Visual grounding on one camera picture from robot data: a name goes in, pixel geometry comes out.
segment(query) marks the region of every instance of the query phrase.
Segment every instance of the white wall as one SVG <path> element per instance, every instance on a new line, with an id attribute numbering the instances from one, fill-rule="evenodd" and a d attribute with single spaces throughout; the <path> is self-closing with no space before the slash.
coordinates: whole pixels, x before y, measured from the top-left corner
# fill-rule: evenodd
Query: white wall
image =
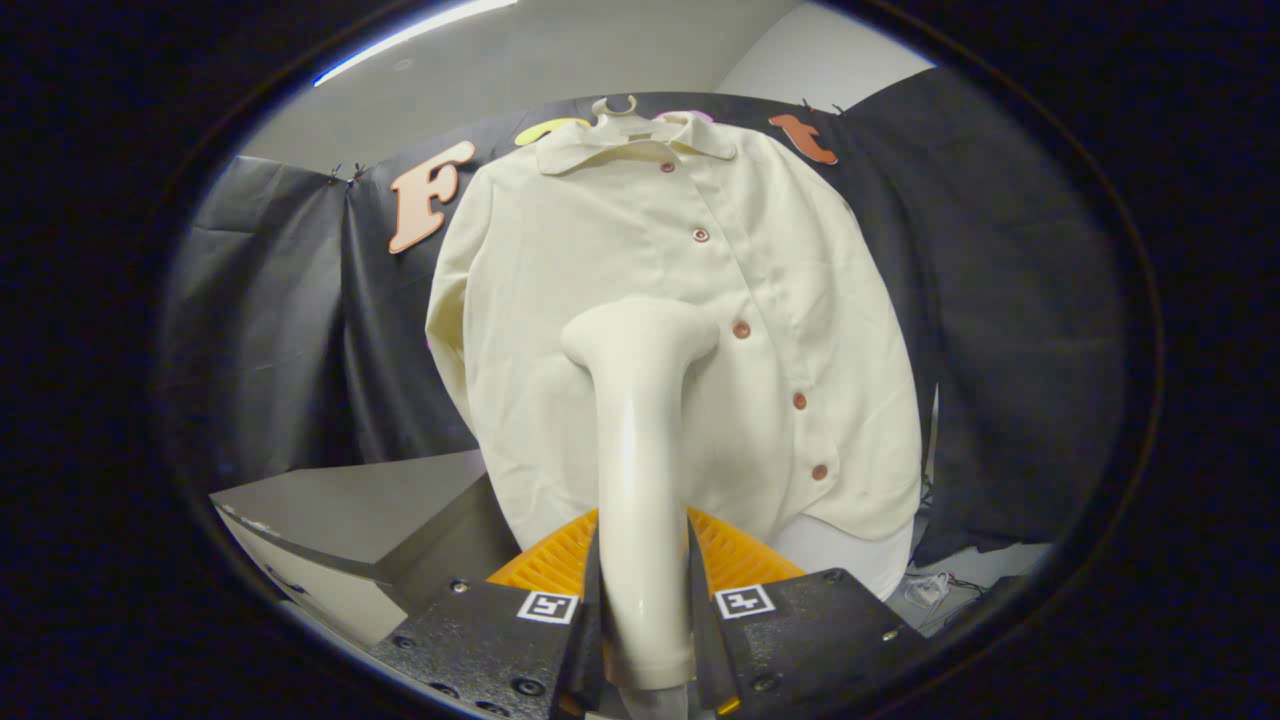
<path id="1" fill-rule="evenodd" d="M 305 88 L 239 151 L 328 173 L 554 100 L 713 92 L 797 0 L 520 0 Z"/>
<path id="2" fill-rule="evenodd" d="M 716 92 L 765 97 L 822 110 L 849 108 L 933 63 L 844 13 L 804 3 L 739 60 Z"/>

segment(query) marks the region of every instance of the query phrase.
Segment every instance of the black metal plate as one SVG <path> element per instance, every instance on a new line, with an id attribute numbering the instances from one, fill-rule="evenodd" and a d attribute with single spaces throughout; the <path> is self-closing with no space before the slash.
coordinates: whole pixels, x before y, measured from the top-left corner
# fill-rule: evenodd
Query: black metal plate
<path id="1" fill-rule="evenodd" d="M 600 707 L 604 691 L 603 594 L 600 587 L 600 528 L 591 536 L 591 548 L 586 555 L 586 574 L 582 578 L 582 602 L 573 621 L 564 671 L 561 675 L 563 692 L 573 696 L 586 710 Z"/>
<path id="2" fill-rule="evenodd" d="M 561 669 L 581 623 L 518 618 L 530 591 L 486 582 L 466 592 L 442 589 L 434 602 L 396 628 L 371 653 L 401 673 L 498 717 L 548 720 L 557 707 Z"/>
<path id="3" fill-rule="evenodd" d="M 768 612 L 724 619 L 717 607 L 742 702 L 735 720 L 822 715 L 923 652 L 924 638 L 844 570 L 763 588 Z"/>
<path id="4" fill-rule="evenodd" d="M 719 611 L 707 588 L 707 569 L 692 521 L 689 523 L 689 592 L 694 614 L 698 701 L 704 708 L 716 710 L 732 700 L 737 688 L 719 632 Z"/>

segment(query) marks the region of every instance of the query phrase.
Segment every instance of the hanger hook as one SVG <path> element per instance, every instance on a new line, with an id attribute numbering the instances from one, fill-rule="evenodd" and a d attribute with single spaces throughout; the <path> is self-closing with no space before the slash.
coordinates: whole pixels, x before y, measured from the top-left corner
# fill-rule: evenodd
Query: hanger hook
<path id="1" fill-rule="evenodd" d="M 637 105 L 636 104 L 636 96 L 635 95 L 627 95 L 627 101 L 631 102 L 631 106 L 627 108 L 626 110 L 609 110 L 609 99 L 608 97 L 600 97 L 599 100 L 596 100 L 595 102 L 591 104 L 591 114 L 594 114 L 596 118 L 599 118 L 600 115 L 608 115 L 608 117 L 612 117 L 612 118 L 620 118 L 622 115 L 635 114 L 636 105 Z"/>

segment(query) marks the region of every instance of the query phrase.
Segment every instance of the clothes hanger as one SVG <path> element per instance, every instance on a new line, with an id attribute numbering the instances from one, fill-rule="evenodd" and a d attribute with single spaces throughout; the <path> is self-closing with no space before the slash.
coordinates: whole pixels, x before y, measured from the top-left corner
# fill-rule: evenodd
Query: clothes hanger
<path id="1" fill-rule="evenodd" d="M 649 118 L 636 114 L 636 96 L 627 95 L 627 101 L 631 104 L 626 110 L 611 110 L 609 99 L 600 97 L 591 104 L 591 113 L 595 115 L 596 128 L 608 128 L 608 132 L 616 133 L 623 137 L 631 137 L 637 135 L 653 135 L 659 128 L 663 128 L 664 123 L 658 120 L 650 120 Z"/>

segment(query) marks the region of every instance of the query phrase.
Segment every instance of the button-up shirt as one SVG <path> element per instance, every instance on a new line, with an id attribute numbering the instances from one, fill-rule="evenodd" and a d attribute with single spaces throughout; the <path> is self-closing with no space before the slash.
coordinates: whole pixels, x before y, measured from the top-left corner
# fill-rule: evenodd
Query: button-up shirt
<path id="1" fill-rule="evenodd" d="M 481 167 L 440 246 L 428 346 L 529 547 L 596 506 L 590 373 L 559 338 L 627 296 L 722 328 L 682 395 L 684 501 L 769 542 L 804 512 L 877 539 L 919 502 L 915 386 L 844 199 L 776 140 L 664 115 L 568 123 Z"/>

